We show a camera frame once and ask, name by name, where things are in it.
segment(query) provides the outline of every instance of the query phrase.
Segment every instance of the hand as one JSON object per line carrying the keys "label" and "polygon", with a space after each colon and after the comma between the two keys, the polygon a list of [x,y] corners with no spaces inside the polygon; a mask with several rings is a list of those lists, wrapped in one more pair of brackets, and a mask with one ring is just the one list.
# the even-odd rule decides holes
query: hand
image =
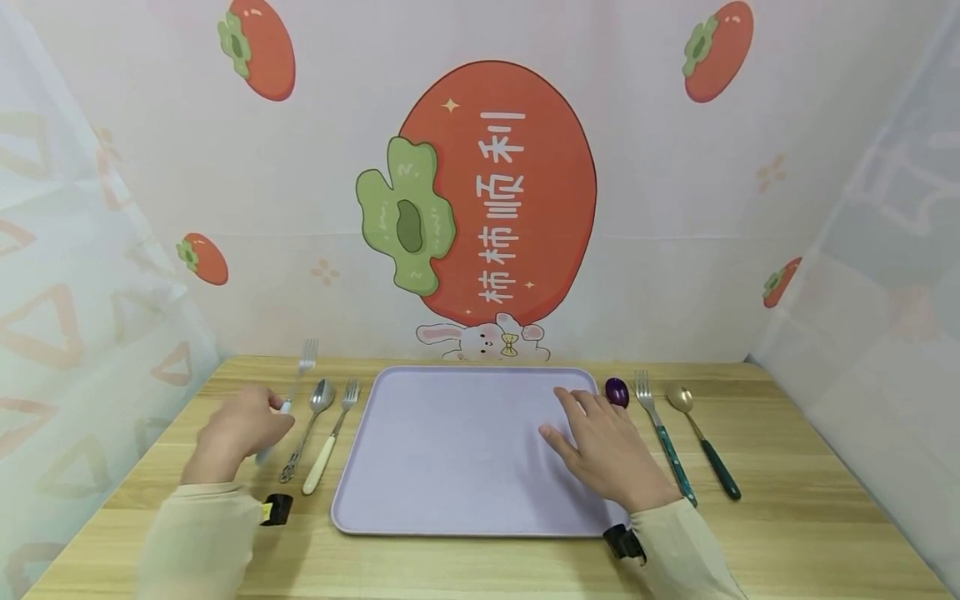
{"label": "hand", "polygon": [[631,515],[682,498],[624,408],[590,392],[554,388],[553,393],[564,407],[576,447],[550,425],[541,425],[540,434],[584,485]]}
{"label": "hand", "polygon": [[279,409],[283,400],[268,388],[245,386],[224,400],[197,434],[197,449],[183,469],[182,485],[233,481],[248,456],[276,444],[294,426]]}

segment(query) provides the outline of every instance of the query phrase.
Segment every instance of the tray rim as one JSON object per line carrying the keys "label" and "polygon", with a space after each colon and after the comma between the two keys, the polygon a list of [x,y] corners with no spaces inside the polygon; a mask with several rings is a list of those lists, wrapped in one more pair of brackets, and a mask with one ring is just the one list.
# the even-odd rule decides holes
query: tray rim
{"label": "tray rim", "polygon": [[371,399],[374,398],[373,393],[376,391],[377,384],[381,383],[381,379],[384,378],[384,375],[391,372],[403,372],[403,371],[426,371],[426,370],[443,370],[443,371],[553,371],[553,372],[576,372],[578,374],[584,375],[592,384],[592,389],[588,390],[592,394],[599,394],[599,386],[597,385],[596,378],[592,373],[586,369],[581,369],[579,367],[548,367],[548,366],[537,366],[537,365],[504,365],[504,366],[494,366],[494,365],[485,365],[485,364],[455,364],[455,365],[391,365],[386,369],[380,371],[376,377],[373,378],[373,384],[370,386],[370,392],[367,394],[367,402],[364,403],[363,414],[360,416],[360,422],[357,423],[356,433],[353,435],[353,444],[350,445],[349,455],[347,460],[344,462],[344,468],[340,473],[340,480],[337,482],[337,489],[333,493],[333,500],[330,502],[329,509],[329,518],[330,522],[337,529],[337,531],[348,536],[366,536],[366,537],[383,537],[383,538],[502,538],[502,539],[516,539],[516,540],[592,540],[599,538],[601,536],[590,536],[590,535],[579,535],[579,536],[562,536],[558,537],[550,534],[517,534],[517,533],[505,533],[505,532],[461,532],[461,533],[442,533],[442,534],[424,534],[416,532],[403,532],[403,531],[390,531],[390,532],[376,532],[376,531],[362,531],[355,530],[348,527],[344,527],[339,520],[337,519],[336,509],[338,506],[338,500],[340,499],[340,492],[343,488],[344,477],[347,476],[350,463],[353,462],[354,454],[353,449],[356,446],[357,440],[360,439],[360,434],[363,431],[363,427],[367,422],[367,415],[370,409]]}

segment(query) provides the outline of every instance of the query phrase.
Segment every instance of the cutlery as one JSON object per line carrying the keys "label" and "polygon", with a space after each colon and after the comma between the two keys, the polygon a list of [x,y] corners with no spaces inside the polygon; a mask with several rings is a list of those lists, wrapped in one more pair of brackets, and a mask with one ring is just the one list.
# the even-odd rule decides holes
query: cutlery
{"label": "cutlery", "polygon": [[[308,338],[303,342],[303,353],[300,355],[300,366],[297,368],[297,378],[290,388],[290,394],[287,395],[287,399],[283,401],[283,406],[280,407],[280,414],[287,415],[290,413],[290,406],[293,404],[294,394],[297,393],[297,388],[300,385],[303,374],[317,366],[317,347],[319,345],[320,341],[317,340],[317,338]],[[267,455],[270,454],[270,450],[271,448],[267,448],[266,450],[257,452],[255,460],[258,465],[263,465],[263,462],[267,460]]]}
{"label": "cutlery", "polygon": [[657,429],[657,437],[660,438],[660,445],[663,446],[663,452],[666,453],[667,461],[669,461],[670,468],[673,469],[673,475],[677,478],[677,484],[680,486],[680,493],[690,501],[690,504],[696,506],[697,497],[693,495],[690,480],[686,478],[684,467],[680,464],[680,458],[677,456],[677,450],[673,448],[673,443],[670,442],[670,436],[666,433],[666,427],[663,426],[663,421],[660,420],[660,415],[657,414],[657,407],[654,406],[654,395],[650,393],[650,379],[647,376],[647,371],[635,371],[634,383],[636,385],[636,401],[646,409],[650,415],[650,419],[654,422],[654,427]]}
{"label": "cutlery", "polygon": [[667,390],[666,399],[670,401],[670,404],[672,404],[674,408],[684,413],[686,419],[690,421],[690,425],[693,427],[693,433],[697,434],[697,439],[700,440],[700,446],[704,449],[707,460],[710,461],[710,466],[713,467],[713,472],[716,473],[717,479],[720,480],[720,485],[723,486],[724,492],[726,492],[730,498],[739,500],[741,497],[740,489],[736,486],[736,482],[733,481],[733,476],[730,475],[727,467],[723,464],[723,461],[720,460],[720,455],[713,449],[713,445],[704,437],[704,433],[700,430],[700,427],[697,426],[697,422],[690,416],[690,411],[693,410],[693,394],[684,386],[677,385]]}
{"label": "cutlery", "polygon": [[300,444],[297,446],[297,449],[294,450],[294,453],[290,455],[287,466],[283,468],[283,472],[280,474],[280,483],[287,483],[294,478],[294,471],[297,470],[300,454],[303,452],[303,447],[306,446],[306,440],[310,435],[310,430],[313,429],[313,423],[317,420],[317,417],[320,416],[320,413],[330,407],[332,402],[333,384],[325,378],[321,379],[320,383],[317,384],[317,389],[313,391],[313,395],[310,397],[310,410],[313,411],[313,417],[311,417],[310,422],[306,424],[306,430],[303,432],[303,437],[300,438]]}
{"label": "cutlery", "polygon": [[333,444],[337,441],[337,435],[340,433],[340,426],[344,424],[344,417],[347,416],[347,411],[357,403],[358,397],[360,397],[360,382],[354,377],[347,382],[344,399],[340,401],[342,407],[340,418],[337,419],[337,424],[333,427],[333,433],[326,439],[324,449],[320,451],[317,462],[313,464],[313,468],[310,469],[310,473],[306,476],[306,481],[303,482],[303,495],[310,495],[317,489],[317,484],[320,483],[320,477],[324,474],[326,463],[330,460],[330,452],[333,451]]}

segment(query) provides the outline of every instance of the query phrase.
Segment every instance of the spoon with green handle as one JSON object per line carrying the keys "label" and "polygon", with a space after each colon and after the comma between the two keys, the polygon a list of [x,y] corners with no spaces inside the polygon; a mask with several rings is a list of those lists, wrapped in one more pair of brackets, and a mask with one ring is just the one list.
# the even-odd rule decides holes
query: spoon with green handle
{"label": "spoon with green handle", "polygon": [[693,410],[693,394],[683,386],[673,386],[667,390],[666,399],[670,400],[670,404],[684,413],[686,419],[690,421],[690,425],[693,426],[693,432],[697,434],[697,438],[700,440],[700,446],[704,449],[704,453],[707,454],[707,460],[710,461],[710,466],[713,467],[713,472],[716,473],[717,479],[720,480],[720,485],[723,486],[724,492],[726,492],[730,498],[739,500],[741,497],[740,489],[736,486],[736,482],[733,481],[733,476],[730,475],[727,467],[723,464],[723,461],[720,460],[720,455],[713,449],[713,444],[707,441],[704,433],[700,431],[700,427],[697,426],[696,421],[690,416],[690,411]]}

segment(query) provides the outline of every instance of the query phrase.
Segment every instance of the beige sleeve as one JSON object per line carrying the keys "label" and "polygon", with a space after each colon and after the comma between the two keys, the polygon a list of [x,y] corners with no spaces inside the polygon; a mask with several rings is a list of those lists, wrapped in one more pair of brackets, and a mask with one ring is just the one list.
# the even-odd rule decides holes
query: beige sleeve
{"label": "beige sleeve", "polygon": [[647,555],[640,568],[657,600],[746,600],[720,542],[686,499],[630,515]]}
{"label": "beige sleeve", "polygon": [[252,558],[260,503],[236,483],[180,486],[140,560],[138,600],[233,600]]}

